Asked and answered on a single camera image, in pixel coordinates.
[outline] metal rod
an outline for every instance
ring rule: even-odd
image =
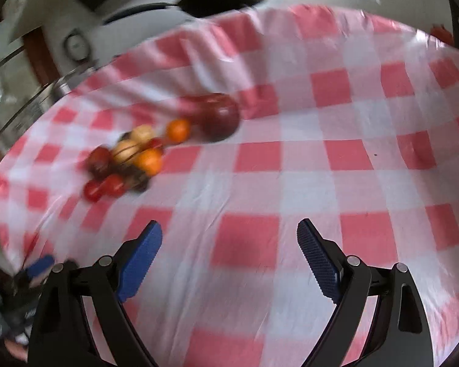
[[[36,97],[50,85],[51,84],[46,84],[44,87],[42,87],[36,95],[34,95],[19,110],[17,110],[15,114],[9,119],[9,121],[7,121],[2,128],[0,128],[0,135],[2,135],[3,132],[8,128],[8,126],[10,126],[10,124],[17,118],[17,116],[21,114],[24,111],[24,109],[28,107],[36,99]]]
[[[7,63],[10,59],[12,59],[13,57],[16,57],[19,53],[21,53],[22,51],[24,51],[24,46],[21,45],[19,48],[17,48],[15,51],[13,51],[13,53],[11,53],[10,55],[7,55],[5,58],[3,58],[1,61],[0,61],[0,67],[2,67],[3,65],[5,65],[5,63]]]

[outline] orange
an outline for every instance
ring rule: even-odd
[[[168,123],[167,137],[174,143],[185,142],[190,137],[190,121],[176,119]]]
[[[155,176],[162,170],[162,153],[157,149],[147,149],[138,155],[135,165],[148,176]]]

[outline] tablecloth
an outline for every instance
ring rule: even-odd
[[[238,100],[235,135],[170,148],[145,194],[82,199],[93,148],[142,123],[162,131],[213,92]],[[17,269],[44,253],[92,264],[160,222],[125,308],[162,367],[301,365],[333,311],[297,245],[303,218],[367,264],[410,268],[439,365],[459,341],[458,51],[349,9],[196,20],[98,70],[0,163],[0,240]]]

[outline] tomato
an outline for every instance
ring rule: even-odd
[[[156,149],[159,150],[161,154],[165,152],[165,144],[161,138],[153,138],[145,146],[145,149]]]
[[[162,170],[162,152],[157,149],[147,149],[140,153],[135,165],[148,176],[155,176]]]
[[[102,187],[106,194],[112,197],[121,197],[126,193],[126,186],[124,185],[124,180],[119,174],[110,174],[102,182]]]
[[[110,150],[99,146],[92,150],[87,158],[87,169],[98,179],[103,179],[110,173]]]
[[[176,119],[168,123],[167,137],[174,143],[185,142],[190,137],[190,121]]]
[[[98,180],[89,180],[83,187],[83,195],[89,202],[98,202],[104,195],[102,184]]]

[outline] blue gripper pad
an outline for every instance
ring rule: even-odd
[[[45,255],[44,257],[39,258],[31,266],[29,266],[25,271],[27,273],[27,277],[29,277],[29,280],[32,280],[53,265],[54,257],[52,255]]]
[[[135,296],[148,272],[158,250],[162,245],[162,227],[158,222],[149,224],[138,237],[136,249],[120,272],[116,294],[119,301]]]
[[[328,256],[323,238],[309,219],[304,219],[297,225],[297,242],[308,261],[319,288],[324,296],[331,298],[337,304],[341,299],[340,274]]]

